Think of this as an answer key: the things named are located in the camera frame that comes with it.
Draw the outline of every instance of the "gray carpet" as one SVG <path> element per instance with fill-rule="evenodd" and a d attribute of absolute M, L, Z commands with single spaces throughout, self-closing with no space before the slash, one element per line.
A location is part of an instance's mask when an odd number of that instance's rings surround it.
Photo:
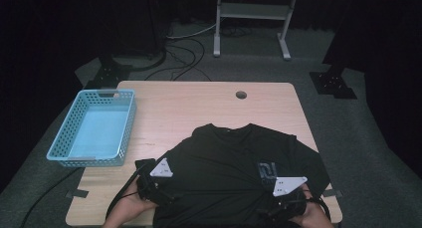
<path fill-rule="evenodd" d="M 203 29 L 200 25 L 176 25 L 173 35 L 186 35 Z M 284 61 L 275 29 L 245 29 L 246 36 L 222 37 L 222 55 L 212 56 L 212 33 L 194 39 L 205 48 L 196 69 L 179 81 L 280 82 L 295 86 L 321 157 L 343 213 L 341 227 L 422 227 L 422 181 L 388 149 L 365 101 L 363 73 L 346 69 L 342 77 L 357 95 L 357 100 L 337 100 L 317 94 L 309 72 L 325 72 L 321 63 L 332 39 L 332 32 L 290 30 L 287 43 L 291 61 Z M 194 41 L 169 45 L 188 48 L 201 57 L 202 47 Z M 151 73 L 189 63 L 192 55 L 182 49 L 167 47 L 159 67 L 132 72 L 130 80 L 145 80 Z M 123 64 L 144 67 L 157 58 L 116 58 Z M 76 73 L 86 85 L 100 68 L 98 59 L 78 68 Z M 150 80 L 171 80 L 179 70 L 165 70 Z M 59 130 L 69 106 L 46 130 L 44 136 L 0 195 L 0 226 L 20 227 L 31 206 L 71 169 L 48 161 L 46 154 Z M 41 199 L 28 216 L 25 227 L 68 227 L 66 213 L 71 198 L 66 194 L 78 186 L 82 169 L 77 170 Z"/>

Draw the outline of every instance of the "light wood tabletop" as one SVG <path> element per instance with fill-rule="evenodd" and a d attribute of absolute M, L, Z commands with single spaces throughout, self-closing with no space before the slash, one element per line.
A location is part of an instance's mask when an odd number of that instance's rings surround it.
<path fill-rule="evenodd" d="M 291 84 L 124 81 L 117 88 L 133 89 L 137 104 L 124 165 L 85 169 L 78 189 L 89 194 L 73 198 L 66 217 L 71 226 L 102 225 L 111 200 L 135 172 L 136 160 L 160 157 L 189 137 L 194 128 L 207 123 L 230 128 L 254 123 L 294 134 L 317 151 Z M 329 207 L 332 223 L 339 223 L 342 214 L 336 198 L 322 199 Z M 148 210 L 127 224 L 150 226 L 153 212 Z"/>

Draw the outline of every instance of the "table hole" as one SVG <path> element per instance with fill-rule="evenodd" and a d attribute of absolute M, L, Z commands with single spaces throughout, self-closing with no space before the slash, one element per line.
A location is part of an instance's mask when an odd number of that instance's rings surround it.
<path fill-rule="evenodd" d="M 243 91 L 236 92 L 236 97 L 240 100 L 245 99 L 247 96 L 248 95 L 246 94 L 246 92 L 243 92 Z"/>

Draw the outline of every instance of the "white metal stand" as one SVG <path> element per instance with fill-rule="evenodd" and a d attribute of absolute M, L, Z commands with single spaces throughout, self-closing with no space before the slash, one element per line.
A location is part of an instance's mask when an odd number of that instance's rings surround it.
<path fill-rule="evenodd" d="M 223 17 L 231 18 L 249 18 L 249 19 L 269 19 L 285 21 L 283 30 L 277 34 L 277 38 L 282 48 L 283 58 L 290 60 L 288 46 L 286 45 L 286 33 L 288 32 L 290 20 L 295 9 L 296 0 L 291 0 L 290 5 L 259 5 L 259 4 L 240 4 L 240 3 L 222 3 L 217 0 L 217 18 L 214 34 L 214 57 L 219 57 L 220 52 L 220 21 Z"/>

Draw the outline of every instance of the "power cord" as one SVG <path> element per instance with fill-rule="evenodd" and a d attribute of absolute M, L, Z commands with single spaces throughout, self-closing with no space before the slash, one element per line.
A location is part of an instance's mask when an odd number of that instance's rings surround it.
<path fill-rule="evenodd" d="M 80 170 L 81 167 L 78 167 L 76 169 L 74 169 L 73 171 L 69 172 L 69 174 L 67 174 L 65 177 L 63 177 L 62 179 L 60 179 L 58 182 L 56 182 L 54 185 L 52 185 L 47 191 L 45 191 L 36 201 L 35 203 L 31 206 L 31 208 L 29 209 L 29 211 L 27 212 L 27 214 L 25 215 L 22 223 L 21 223 L 21 228 L 25 227 L 25 223 L 28 220 L 29 215 L 31 214 L 31 212 L 34 210 L 34 208 L 37 206 L 37 204 L 54 188 L 56 188 L 60 183 L 62 183 L 65 179 L 67 179 L 68 177 L 70 177 L 72 174 L 74 174 L 75 172 L 77 172 L 78 170 Z"/>

